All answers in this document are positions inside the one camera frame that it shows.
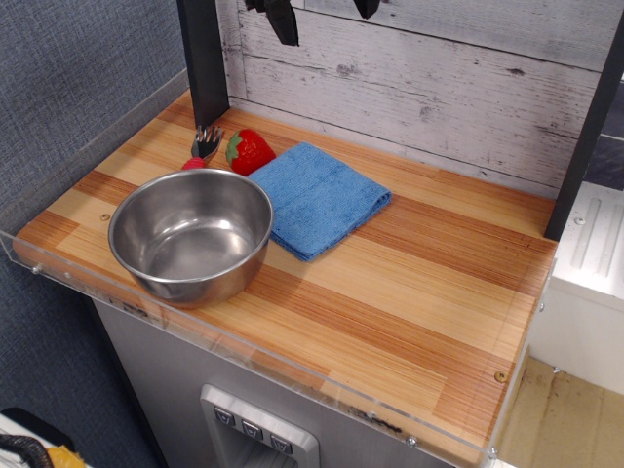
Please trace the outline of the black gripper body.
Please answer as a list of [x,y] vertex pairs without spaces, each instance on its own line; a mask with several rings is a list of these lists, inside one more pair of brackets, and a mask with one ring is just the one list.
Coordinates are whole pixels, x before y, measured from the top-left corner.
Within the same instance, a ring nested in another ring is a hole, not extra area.
[[257,12],[265,12],[264,0],[245,0],[245,6],[248,11],[256,10]]

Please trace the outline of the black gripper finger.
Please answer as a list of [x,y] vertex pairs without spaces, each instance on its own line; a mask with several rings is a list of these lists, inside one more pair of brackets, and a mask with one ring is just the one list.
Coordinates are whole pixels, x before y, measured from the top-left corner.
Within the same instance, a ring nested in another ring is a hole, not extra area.
[[369,20],[378,10],[380,0],[354,0],[354,4],[364,20]]
[[266,16],[283,45],[299,46],[296,17],[289,0],[266,0]]

